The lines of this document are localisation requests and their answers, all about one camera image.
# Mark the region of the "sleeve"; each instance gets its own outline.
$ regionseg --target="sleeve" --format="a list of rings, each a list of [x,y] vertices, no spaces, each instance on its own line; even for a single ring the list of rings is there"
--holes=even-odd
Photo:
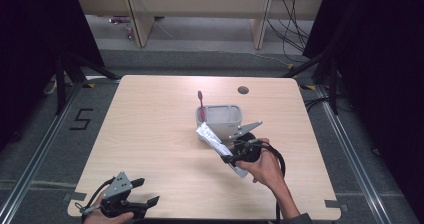
[[[304,213],[290,220],[283,220],[281,223],[282,224],[312,224],[312,220],[309,217],[308,213]]]

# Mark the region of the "round hole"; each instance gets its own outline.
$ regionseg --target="round hole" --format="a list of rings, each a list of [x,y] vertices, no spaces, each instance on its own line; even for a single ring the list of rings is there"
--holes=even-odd
[[[245,95],[245,94],[249,93],[249,88],[247,88],[247,87],[245,87],[245,86],[241,86],[241,87],[239,87],[237,90],[238,90],[238,92],[239,92],[240,94],[243,94],[243,95]]]

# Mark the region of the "gray floor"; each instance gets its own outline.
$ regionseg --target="gray floor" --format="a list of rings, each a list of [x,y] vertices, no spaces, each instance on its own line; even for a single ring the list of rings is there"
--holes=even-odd
[[[276,77],[287,72],[287,64],[300,64],[282,55],[282,41],[269,28],[262,50],[255,50],[247,20],[159,19],[147,46],[140,49],[133,41],[128,40],[125,24],[110,24],[109,17],[87,16],[87,19],[106,67],[120,75]],[[300,24],[309,32],[313,23]],[[295,35],[291,35],[291,38],[293,41],[298,40]],[[293,60],[306,60],[299,56],[301,53],[298,50],[288,45],[285,46],[285,51]],[[85,72],[87,75],[97,75],[90,70]],[[313,70],[308,70],[300,74],[297,77],[298,82],[310,84],[312,72]],[[67,215],[68,202],[63,199],[78,183],[117,86],[116,83],[105,82],[96,84],[93,88],[79,90],[12,223],[79,223],[78,218]],[[302,90],[301,94],[305,100],[318,97],[317,92],[313,90]],[[382,160],[370,152],[372,141],[350,109],[348,100],[339,99],[338,106],[339,118],[392,223],[418,223]],[[72,131],[72,127],[81,125],[74,121],[81,108],[93,109],[82,116],[91,119],[90,125],[85,131]],[[56,96],[53,93],[38,104],[27,121],[27,126],[21,130],[22,140],[9,143],[0,153],[0,203],[7,199],[14,183],[25,170],[49,128],[55,111]],[[376,223],[322,105],[312,108],[309,117],[338,202],[343,207],[342,217],[335,223]],[[165,222],[150,220],[146,223]]]

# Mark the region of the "aluminum rail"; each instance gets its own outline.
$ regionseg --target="aluminum rail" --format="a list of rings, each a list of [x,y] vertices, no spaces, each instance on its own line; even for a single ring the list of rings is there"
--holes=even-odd
[[[319,97],[327,96],[325,89],[321,85],[317,85],[317,91]],[[353,173],[358,181],[359,186],[364,194],[368,205],[370,206],[371,212],[378,224],[390,224],[393,223],[384,207],[383,201],[377,193],[374,185],[369,178],[361,160],[356,154],[355,148],[353,147],[346,131],[343,128],[342,123],[337,115],[333,114],[330,105],[327,102],[323,103],[324,110],[330,120],[331,126],[333,127],[337,138],[339,139],[340,145],[346,155],[346,158],[352,168]]]
[[[41,164],[43,163],[53,143],[53,140],[59,132],[60,127],[68,114],[70,106],[72,105],[72,102],[74,101],[79,90],[81,90],[82,85],[82,83],[76,83],[71,87],[68,94],[68,102],[65,104],[62,111],[53,119],[53,122],[51,123],[49,129],[44,135],[40,145],[32,156],[25,171],[22,173],[20,179],[16,183],[6,202],[4,202],[4,204],[2,205],[0,211],[0,221],[2,224],[8,224],[12,221],[12,218],[14,217],[16,211],[22,203],[25,194],[27,193],[31,185],[32,180],[40,169]]]

